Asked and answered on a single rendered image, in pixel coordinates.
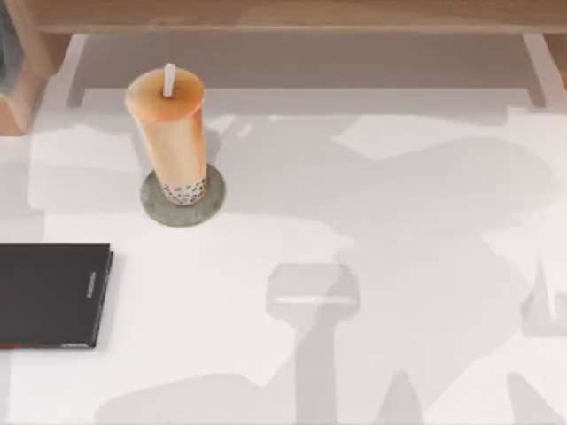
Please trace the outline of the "black book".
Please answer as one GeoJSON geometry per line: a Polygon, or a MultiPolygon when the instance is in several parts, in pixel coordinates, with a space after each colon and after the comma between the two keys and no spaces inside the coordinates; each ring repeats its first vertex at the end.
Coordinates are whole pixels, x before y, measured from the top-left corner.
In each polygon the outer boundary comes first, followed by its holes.
{"type": "Polygon", "coordinates": [[[0,350],[94,348],[112,265],[108,243],[0,243],[0,350]]]}

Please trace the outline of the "wooden shelf unit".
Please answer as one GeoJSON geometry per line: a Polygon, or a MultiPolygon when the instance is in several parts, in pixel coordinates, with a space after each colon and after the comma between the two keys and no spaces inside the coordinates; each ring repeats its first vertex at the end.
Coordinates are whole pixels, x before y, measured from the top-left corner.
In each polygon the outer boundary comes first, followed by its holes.
{"type": "Polygon", "coordinates": [[[105,76],[121,81],[165,58],[211,58],[200,39],[228,48],[250,38],[270,57],[278,36],[540,34],[567,89],[567,0],[0,0],[0,11],[44,80],[76,35],[107,42],[105,76]]]}

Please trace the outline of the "grey round coaster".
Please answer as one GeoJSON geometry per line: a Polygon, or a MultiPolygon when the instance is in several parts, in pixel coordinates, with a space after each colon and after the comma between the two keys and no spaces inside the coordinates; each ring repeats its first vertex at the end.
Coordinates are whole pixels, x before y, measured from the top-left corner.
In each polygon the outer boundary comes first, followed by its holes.
{"type": "Polygon", "coordinates": [[[144,179],[140,201],[144,212],[158,223],[169,227],[191,227],[211,219],[221,210],[226,197],[225,181],[212,164],[206,165],[206,190],[195,204],[179,206],[167,200],[151,171],[144,179]]]}

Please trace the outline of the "orange bubble tea cup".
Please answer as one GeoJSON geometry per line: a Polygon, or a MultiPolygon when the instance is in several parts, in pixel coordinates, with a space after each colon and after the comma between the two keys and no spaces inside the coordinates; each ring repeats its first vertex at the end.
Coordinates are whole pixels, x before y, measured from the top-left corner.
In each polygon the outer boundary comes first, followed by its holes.
{"type": "Polygon", "coordinates": [[[174,205],[193,205],[206,192],[204,98],[197,75],[171,63],[138,76],[126,91],[159,186],[174,205]]]}

